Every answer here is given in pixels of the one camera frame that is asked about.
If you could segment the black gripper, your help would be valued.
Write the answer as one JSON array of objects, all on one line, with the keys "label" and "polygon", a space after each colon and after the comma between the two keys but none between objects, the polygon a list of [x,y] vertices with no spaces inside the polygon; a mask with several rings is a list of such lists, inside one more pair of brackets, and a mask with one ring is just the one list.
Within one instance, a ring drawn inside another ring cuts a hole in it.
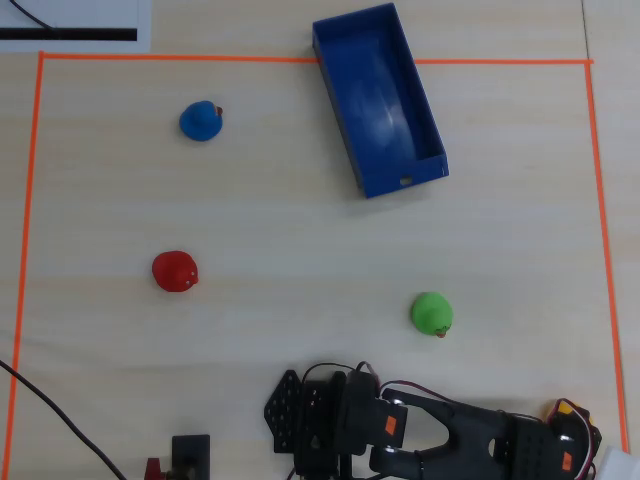
[{"label": "black gripper", "polygon": [[545,422],[516,416],[499,449],[505,479],[585,479],[602,435],[588,412],[555,412]]}]

